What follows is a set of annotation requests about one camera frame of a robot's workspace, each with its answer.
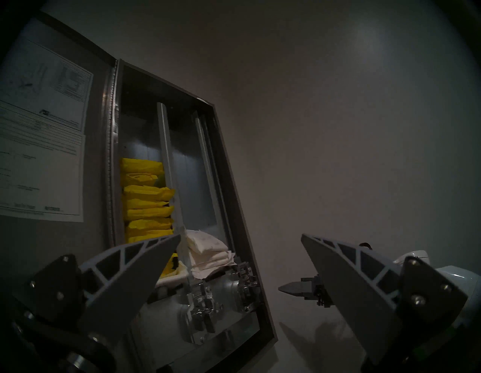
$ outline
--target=metal bracket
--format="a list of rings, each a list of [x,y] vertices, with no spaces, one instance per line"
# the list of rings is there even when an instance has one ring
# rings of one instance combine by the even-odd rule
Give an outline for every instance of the metal bracket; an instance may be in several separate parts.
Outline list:
[[[240,312],[251,312],[260,304],[260,284],[249,266],[243,262],[233,267],[231,273],[232,289]]]
[[[215,324],[224,316],[224,305],[216,302],[210,287],[204,280],[190,285],[187,293],[189,307],[185,314],[190,341],[202,345],[209,334],[215,334]]]

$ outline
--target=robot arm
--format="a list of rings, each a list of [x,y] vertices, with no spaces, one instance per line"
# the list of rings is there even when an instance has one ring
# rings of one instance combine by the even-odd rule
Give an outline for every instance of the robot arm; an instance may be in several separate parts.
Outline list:
[[[110,348],[153,291],[180,235],[113,247],[77,265],[64,255],[32,276],[9,302],[12,326],[49,372],[115,371]]]
[[[463,309],[467,295],[422,259],[403,265],[369,250],[310,235],[301,239],[318,276],[280,291],[336,305],[379,372],[432,349]]]

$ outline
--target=gray robotic claw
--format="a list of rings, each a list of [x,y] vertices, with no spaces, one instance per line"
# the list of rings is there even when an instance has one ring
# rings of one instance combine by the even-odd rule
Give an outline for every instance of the gray robotic claw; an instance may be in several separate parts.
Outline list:
[[[363,246],[306,234],[301,241],[318,275],[279,290],[335,305],[366,351],[363,372],[415,371],[456,334],[453,329],[469,323],[462,311],[481,296],[472,272],[478,285],[466,294],[457,277],[424,258],[403,256],[400,265]]]

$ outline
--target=stacked packages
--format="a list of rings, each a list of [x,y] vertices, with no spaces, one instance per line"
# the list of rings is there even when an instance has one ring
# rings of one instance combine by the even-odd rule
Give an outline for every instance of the stacked packages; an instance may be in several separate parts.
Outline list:
[[[210,274],[234,265],[234,256],[220,240],[202,231],[187,230],[192,275],[196,279],[205,279]]]
[[[174,207],[169,200],[175,191],[165,187],[162,163],[122,158],[120,169],[126,242],[173,234],[170,215]]]

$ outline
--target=white folded cloth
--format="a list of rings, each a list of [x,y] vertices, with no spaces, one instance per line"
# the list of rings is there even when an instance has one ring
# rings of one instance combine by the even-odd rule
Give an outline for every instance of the white folded cloth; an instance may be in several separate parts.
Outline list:
[[[225,266],[234,265],[235,254],[220,240],[202,231],[187,230],[192,275],[204,279]]]
[[[209,251],[228,251],[225,243],[202,231],[187,229],[187,244],[191,250],[198,254],[204,254]]]
[[[192,264],[192,268],[195,268],[196,270],[208,270],[210,268],[228,265],[231,261],[233,261],[235,254],[231,251],[227,251],[225,253],[227,254],[227,256],[225,256],[224,258],[208,261],[205,263]]]
[[[209,276],[210,274],[212,274],[212,273],[214,273],[218,270],[221,270],[226,266],[233,266],[234,264],[235,264],[234,259],[232,259],[226,264],[218,265],[218,266],[215,266],[215,267],[212,267],[212,268],[207,268],[205,270],[199,270],[196,267],[192,267],[191,272],[192,272],[192,276],[194,276],[196,279],[202,280],[202,279],[206,278],[207,276]]]
[[[177,285],[183,283],[188,275],[189,272],[187,271],[187,267],[179,260],[179,266],[177,269],[163,278],[159,278],[155,284],[155,287],[167,286],[169,289],[173,289]]]
[[[230,251],[210,251],[205,254],[198,254],[193,250],[189,250],[190,263],[192,266],[196,266],[198,264],[214,262],[228,258],[231,253]]]

